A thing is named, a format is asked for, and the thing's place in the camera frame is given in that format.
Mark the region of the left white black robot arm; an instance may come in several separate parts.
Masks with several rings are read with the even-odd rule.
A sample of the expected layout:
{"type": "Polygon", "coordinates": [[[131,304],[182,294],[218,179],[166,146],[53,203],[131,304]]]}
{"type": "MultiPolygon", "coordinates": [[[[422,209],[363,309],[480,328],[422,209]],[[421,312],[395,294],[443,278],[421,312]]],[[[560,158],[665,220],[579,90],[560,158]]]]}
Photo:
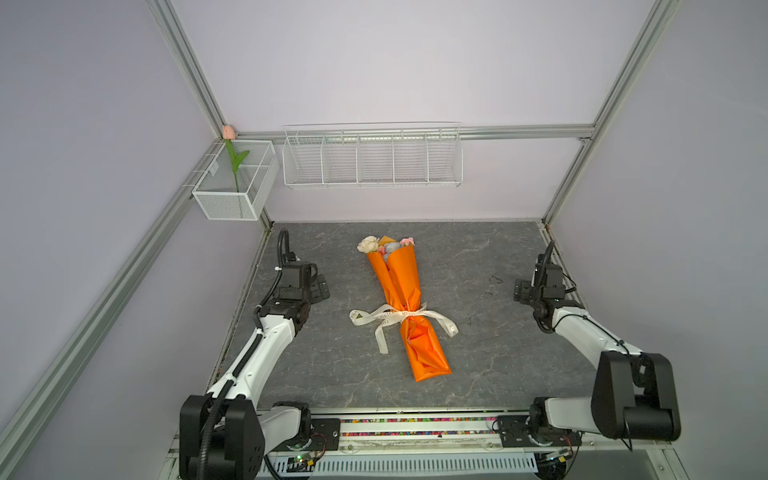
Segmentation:
{"type": "Polygon", "coordinates": [[[183,403],[178,474],[182,479],[253,479],[279,446],[311,443],[307,404],[283,401],[257,412],[278,359],[308,320],[311,305],[330,297],[322,275],[289,291],[282,278],[254,312],[255,328],[230,368],[203,395],[183,403]]]}

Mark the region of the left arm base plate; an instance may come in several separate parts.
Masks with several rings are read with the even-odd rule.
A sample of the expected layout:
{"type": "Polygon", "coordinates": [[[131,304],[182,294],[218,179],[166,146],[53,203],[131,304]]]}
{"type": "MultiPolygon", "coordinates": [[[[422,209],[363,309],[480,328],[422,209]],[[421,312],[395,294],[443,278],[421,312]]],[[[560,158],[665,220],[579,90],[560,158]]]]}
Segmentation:
{"type": "Polygon", "coordinates": [[[339,418],[312,418],[305,433],[285,442],[291,451],[337,451],[341,440],[341,420],[339,418]]]}

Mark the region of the cream rose fake flower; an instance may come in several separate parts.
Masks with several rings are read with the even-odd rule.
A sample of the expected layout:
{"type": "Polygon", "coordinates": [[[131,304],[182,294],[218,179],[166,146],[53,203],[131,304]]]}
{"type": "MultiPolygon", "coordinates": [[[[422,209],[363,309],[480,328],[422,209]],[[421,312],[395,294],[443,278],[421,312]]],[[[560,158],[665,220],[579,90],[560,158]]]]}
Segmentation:
{"type": "Polygon", "coordinates": [[[363,254],[378,252],[380,239],[375,236],[367,236],[357,245],[357,250],[363,254]]]}

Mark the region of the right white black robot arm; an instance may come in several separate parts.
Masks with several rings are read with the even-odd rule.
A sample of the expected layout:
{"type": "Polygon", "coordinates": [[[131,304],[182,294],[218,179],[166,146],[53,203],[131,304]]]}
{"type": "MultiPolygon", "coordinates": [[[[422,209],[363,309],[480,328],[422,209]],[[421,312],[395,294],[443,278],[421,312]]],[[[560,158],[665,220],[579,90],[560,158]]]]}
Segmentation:
{"type": "Polygon", "coordinates": [[[534,400],[529,410],[532,436],[548,428],[626,443],[679,439],[682,422],[669,359],[619,338],[575,301],[544,297],[529,280],[515,282],[513,298],[532,308],[541,331],[568,340],[595,368],[590,396],[534,400]]]}

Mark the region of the orange wrapping paper sheet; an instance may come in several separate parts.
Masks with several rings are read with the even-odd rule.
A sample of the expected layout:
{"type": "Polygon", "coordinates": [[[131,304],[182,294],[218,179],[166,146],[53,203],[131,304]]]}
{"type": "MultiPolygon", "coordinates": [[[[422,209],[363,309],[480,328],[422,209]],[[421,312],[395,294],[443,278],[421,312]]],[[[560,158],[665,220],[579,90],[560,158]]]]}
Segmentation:
{"type": "MultiPolygon", "coordinates": [[[[389,242],[400,243],[402,240],[386,236],[379,239],[380,249],[389,242]]],[[[390,255],[383,255],[380,249],[365,255],[382,287],[384,304],[389,304],[397,310],[418,310],[425,303],[422,301],[415,244],[401,247],[390,255]]],[[[417,382],[452,373],[435,325],[439,324],[434,319],[411,317],[399,325],[390,326],[399,328],[414,380],[417,382]]]]}

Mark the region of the white rose fake flower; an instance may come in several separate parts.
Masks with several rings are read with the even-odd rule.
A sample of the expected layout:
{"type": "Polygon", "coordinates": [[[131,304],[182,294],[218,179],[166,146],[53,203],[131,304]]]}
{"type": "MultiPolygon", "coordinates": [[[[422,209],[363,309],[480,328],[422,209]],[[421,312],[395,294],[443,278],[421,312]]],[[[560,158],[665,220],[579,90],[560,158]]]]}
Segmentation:
{"type": "Polygon", "coordinates": [[[401,247],[402,245],[399,242],[389,242],[380,249],[380,252],[383,255],[390,255],[391,253],[400,249],[401,247]]]}

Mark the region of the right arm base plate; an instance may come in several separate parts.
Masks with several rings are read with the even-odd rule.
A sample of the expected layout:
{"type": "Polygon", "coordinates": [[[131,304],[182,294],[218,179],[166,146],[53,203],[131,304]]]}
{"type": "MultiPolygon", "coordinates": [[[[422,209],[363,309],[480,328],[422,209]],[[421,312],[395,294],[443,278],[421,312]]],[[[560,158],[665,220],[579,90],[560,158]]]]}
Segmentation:
{"type": "Polygon", "coordinates": [[[492,423],[504,448],[512,447],[577,447],[582,445],[581,435],[573,430],[536,424],[529,415],[500,415],[492,423]]]}

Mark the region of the white ribbon strip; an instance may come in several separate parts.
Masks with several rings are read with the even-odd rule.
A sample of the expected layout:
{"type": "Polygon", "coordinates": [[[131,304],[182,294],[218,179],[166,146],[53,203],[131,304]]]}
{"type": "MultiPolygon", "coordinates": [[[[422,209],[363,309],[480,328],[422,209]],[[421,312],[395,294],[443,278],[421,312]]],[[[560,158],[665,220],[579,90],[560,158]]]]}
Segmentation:
{"type": "Polygon", "coordinates": [[[384,329],[399,325],[411,317],[426,317],[436,320],[449,337],[454,337],[459,333],[459,329],[453,320],[437,311],[428,309],[426,304],[415,311],[397,310],[389,304],[384,304],[373,312],[358,309],[349,312],[349,318],[355,326],[364,326],[371,323],[377,324],[374,336],[379,352],[384,355],[389,353],[384,329]]]}

